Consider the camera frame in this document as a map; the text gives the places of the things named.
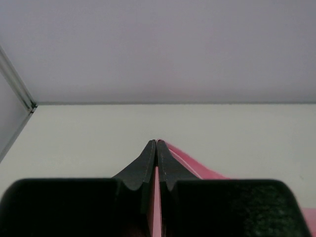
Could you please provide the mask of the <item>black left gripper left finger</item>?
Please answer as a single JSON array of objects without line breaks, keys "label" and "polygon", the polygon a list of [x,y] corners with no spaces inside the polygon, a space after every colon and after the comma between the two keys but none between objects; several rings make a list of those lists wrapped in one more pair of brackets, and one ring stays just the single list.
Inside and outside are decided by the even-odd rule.
[{"label": "black left gripper left finger", "polygon": [[150,237],[156,140],[150,140],[132,163],[116,174],[115,221],[120,237]]}]

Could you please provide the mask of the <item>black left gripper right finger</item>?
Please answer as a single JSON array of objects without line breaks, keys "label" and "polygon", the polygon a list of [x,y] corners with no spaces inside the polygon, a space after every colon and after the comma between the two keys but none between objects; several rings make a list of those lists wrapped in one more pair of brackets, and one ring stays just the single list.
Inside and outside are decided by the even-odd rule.
[{"label": "black left gripper right finger", "polygon": [[174,197],[174,187],[180,180],[198,180],[199,178],[183,166],[172,154],[163,140],[157,141],[157,162],[160,185],[162,235],[178,237],[179,224],[177,200]]}]

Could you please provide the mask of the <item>pink t-shirt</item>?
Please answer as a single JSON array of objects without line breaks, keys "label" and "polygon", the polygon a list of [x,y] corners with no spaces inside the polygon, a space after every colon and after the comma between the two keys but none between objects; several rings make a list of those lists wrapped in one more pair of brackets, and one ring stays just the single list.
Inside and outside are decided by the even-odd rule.
[{"label": "pink t-shirt", "polygon": [[228,178],[166,144],[199,178],[177,181],[174,187],[179,237],[315,236],[316,211],[302,208],[284,182]]}]

